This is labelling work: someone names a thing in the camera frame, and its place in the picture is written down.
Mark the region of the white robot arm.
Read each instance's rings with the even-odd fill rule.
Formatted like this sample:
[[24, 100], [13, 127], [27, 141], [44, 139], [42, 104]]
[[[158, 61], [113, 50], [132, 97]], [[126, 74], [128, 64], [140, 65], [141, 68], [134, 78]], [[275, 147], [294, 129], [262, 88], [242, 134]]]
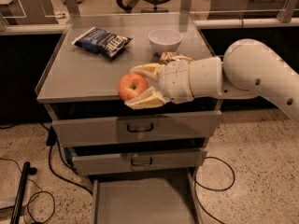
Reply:
[[261, 96], [299, 121], [299, 74], [254, 39], [234, 42], [221, 58], [194, 61], [179, 55], [167, 57], [162, 64], [135, 66], [131, 71], [158, 85], [126, 101], [132, 109], [181, 104], [200, 97], [223, 100]]

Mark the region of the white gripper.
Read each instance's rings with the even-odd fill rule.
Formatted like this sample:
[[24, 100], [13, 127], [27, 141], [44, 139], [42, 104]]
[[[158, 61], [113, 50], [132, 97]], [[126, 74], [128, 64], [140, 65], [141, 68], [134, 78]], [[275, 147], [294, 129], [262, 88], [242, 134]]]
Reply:
[[137, 65], [131, 68], [130, 72], [158, 81], [161, 90], [157, 91], [154, 87], [149, 87], [140, 95], [126, 101], [125, 104], [133, 110], [160, 107], [167, 103], [167, 99], [174, 104], [193, 100], [189, 63], [185, 60], [172, 61], [165, 66], [159, 63]]

